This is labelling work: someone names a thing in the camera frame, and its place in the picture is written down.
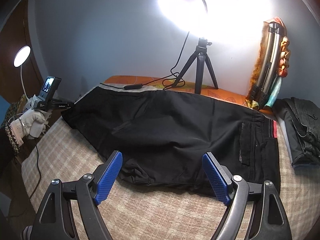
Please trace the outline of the white gloved left hand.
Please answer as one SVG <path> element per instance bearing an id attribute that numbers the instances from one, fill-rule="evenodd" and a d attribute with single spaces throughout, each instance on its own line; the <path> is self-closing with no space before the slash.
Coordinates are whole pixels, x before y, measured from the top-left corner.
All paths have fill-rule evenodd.
<path id="1" fill-rule="evenodd" d="M 48 124 L 48 119 L 51 114 L 51 111 L 45 112 L 31 108 L 23 113 L 18 119 L 12 121 L 9 127 L 18 147 L 23 144 L 24 137 L 31 135 L 36 138 L 37 135 L 39 136 L 40 133 L 45 130 L 45 126 Z"/>

